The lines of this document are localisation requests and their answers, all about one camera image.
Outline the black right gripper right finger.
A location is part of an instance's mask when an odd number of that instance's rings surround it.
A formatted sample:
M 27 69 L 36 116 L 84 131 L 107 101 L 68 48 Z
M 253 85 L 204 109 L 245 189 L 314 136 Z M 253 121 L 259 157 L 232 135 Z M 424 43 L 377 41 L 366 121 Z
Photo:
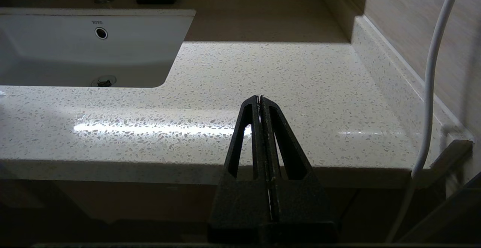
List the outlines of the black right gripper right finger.
M 329 198 L 280 107 L 260 98 L 275 243 L 336 243 L 338 222 Z

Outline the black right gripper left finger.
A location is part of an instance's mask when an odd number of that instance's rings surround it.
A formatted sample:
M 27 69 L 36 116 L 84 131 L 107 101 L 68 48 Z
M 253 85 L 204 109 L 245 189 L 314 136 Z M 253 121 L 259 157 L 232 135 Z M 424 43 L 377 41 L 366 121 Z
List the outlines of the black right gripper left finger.
M 270 220 L 266 184 L 266 156 L 257 95 L 246 99 L 238 118 L 216 189 L 210 218 L 210 242 L 262 242 L 263 228 Z M 251 126 L 251 180 L 239 180 L 239 158 L 246 127 Z

